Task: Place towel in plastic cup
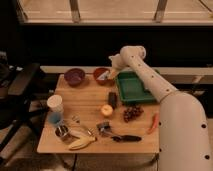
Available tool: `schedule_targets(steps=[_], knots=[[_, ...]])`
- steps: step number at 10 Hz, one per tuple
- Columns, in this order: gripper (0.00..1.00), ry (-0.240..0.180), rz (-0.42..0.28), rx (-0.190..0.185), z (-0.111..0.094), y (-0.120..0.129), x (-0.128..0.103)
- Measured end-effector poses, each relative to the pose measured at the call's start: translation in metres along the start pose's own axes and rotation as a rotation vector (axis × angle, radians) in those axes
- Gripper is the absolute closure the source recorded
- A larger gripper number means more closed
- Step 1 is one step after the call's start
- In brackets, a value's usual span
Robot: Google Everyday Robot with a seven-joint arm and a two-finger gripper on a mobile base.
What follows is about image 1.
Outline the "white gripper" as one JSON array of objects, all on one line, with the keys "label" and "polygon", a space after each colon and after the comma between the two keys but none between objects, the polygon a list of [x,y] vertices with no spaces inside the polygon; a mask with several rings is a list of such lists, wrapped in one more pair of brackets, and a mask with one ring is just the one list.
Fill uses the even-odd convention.
[{"label": "white gripper", "polygon": [[122,70],[124,68],[124,63],[119,54],[110,56],[109,59],[111,60],[111,66],[114,68],[110,70],[108,75],[108,78],[112,80],[119,74],[118,70]]}]

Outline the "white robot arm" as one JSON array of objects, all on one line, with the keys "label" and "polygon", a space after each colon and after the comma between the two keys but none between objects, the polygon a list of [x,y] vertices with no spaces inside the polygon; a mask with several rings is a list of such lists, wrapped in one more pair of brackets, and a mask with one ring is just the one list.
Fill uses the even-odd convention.
[{"label": "white robot arm", "polygon": [[118,54],[109,57],[109,78],[130,67],[159,103],[159,171],[213,171],[202,104],[148,66],[143,61],[145,56],[143,46],[122,47]]}]

